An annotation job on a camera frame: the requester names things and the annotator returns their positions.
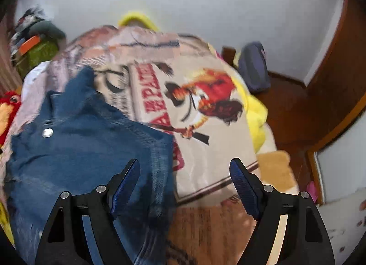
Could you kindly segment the red plush parrot toy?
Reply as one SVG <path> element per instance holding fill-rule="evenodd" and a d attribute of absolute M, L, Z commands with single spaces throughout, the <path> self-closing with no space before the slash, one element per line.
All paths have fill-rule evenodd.
<path fill-rule="evenodd" d="M 3 147 L 9 128 L 21 105 L 20 95 L 15 91 L 6 92 L 1 97 L 0 103 L 0 144 Z"/>

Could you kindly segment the striped brown curtain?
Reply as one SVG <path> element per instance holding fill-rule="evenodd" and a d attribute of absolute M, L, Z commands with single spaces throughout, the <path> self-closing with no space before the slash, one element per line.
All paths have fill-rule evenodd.
<path fill-rule="evenodd" d="M 9 50 L 7 21 L 4 16 L 1 20 L 0 37 L 0 90 L 1 95 L 11 90 L 16 90 L 22 85 L 22 80 L 17 70 L 12 66 L 11 53 Z"/>

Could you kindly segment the blue denim jeans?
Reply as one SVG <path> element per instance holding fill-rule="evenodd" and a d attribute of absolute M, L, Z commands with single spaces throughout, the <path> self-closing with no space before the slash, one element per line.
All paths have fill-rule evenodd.
<path fill-rule="evenodd" d="M 173 141 L 164 132 L 128 119 L 94 87 L 83 68 L 64 92 L 46 94 L 40 113 L 11 139 L 4 189 L 16 248 L 33 264 L 57 197 L 106 184 L 131 159 L 140 175 L 115 228 L 134 264 L 164 264 L 174 209 Z"/>

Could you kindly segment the printed newspaper pattern blanket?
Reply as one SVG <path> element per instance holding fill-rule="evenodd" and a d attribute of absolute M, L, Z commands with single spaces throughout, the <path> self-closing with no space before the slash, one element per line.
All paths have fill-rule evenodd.
<path fill-rule="evenodd" d="M 12 137 L 35 120 L 48 92 L 64 92 L 85 67 L 106 103 L 172 137 L 174 209 L 164 264 L 235 264 L 254 221 L 236 203 L 229 162 L 239 157 L 259 174 L 257 153 L 231 79 L 240 75 L 197 37 L 113 26 L 79 36 L 21 103 L 1 159 L 5 176 Z"/>

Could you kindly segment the blue grey backpack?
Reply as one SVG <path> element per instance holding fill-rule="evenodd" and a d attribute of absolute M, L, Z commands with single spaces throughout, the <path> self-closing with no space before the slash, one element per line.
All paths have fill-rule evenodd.
<path fill-rule="evenodd" d="M 242 48 L 238 59 L 238 72 L 252 94 L 270 88 L 266 53 L 262 43 L 250 42 Z"/>

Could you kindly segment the pile of clutter items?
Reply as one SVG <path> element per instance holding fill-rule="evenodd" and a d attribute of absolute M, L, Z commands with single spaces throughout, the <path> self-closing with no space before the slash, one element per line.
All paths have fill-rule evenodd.
<path fill-rule="evenodd" d="M 29 8 L 18 20 L 9 46 L 11 54 L 17 53 L 20 46 L 30 38 L 30 28 L 40 21 L 46 20 L 46 14 L 40 6 Z"/>

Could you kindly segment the white cloth bundle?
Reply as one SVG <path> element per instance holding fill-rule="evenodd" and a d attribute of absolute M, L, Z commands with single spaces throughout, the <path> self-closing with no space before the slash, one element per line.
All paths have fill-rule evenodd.
<path fill-rule="evenodd" d="M 20 94 L 21 102 L 25 100 L 33 83 L 46 70 L 49 64 L 50 61 L 43 61 L 27 73 L 26 77 L 24 78 Z"/>

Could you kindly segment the green patterned storage box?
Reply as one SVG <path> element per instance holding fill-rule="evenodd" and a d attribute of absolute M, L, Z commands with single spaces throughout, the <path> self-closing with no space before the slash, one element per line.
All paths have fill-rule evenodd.
<path fill-rule="evenodd" d="M 41 62 L 50 61 L 59 51 L 56 42 L 45 40 L 31 48 L 26 54 L 16 54 L 16 70 L 22 80 Z"/>

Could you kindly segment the brown wooden door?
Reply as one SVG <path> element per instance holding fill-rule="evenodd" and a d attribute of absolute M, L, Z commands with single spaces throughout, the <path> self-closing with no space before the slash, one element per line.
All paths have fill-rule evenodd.
<path fill-rule="evenodd" d="M 344 0 L 330 47 L 307 88 L 320 109 L 318 149 L 330 143 L 365 107 L 365 4 Z"/>

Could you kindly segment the orange shoe box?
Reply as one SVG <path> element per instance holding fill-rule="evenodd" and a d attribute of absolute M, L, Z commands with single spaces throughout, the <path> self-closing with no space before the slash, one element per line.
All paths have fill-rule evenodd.
<path fill-rule="evenodd" d="M 19 48 L 19 53 L 23 56 L 25 55 L 31 48 L 36 46 L 41 42 L 41 38 L 39 35 L 34 35 L 33 37 L 29 38 L 25 41 Z"/>

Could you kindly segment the grey neck pillow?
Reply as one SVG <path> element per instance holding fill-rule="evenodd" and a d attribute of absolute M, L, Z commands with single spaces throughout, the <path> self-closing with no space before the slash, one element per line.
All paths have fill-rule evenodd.
<path fill-rule="evenodd" d="M 55 40 L 63 40 L 66 38 L 66 34 L 51 21 L 39 21 L 30 26 L 28 36 L 33 37 L 35 35 L 46 35 Z"/>

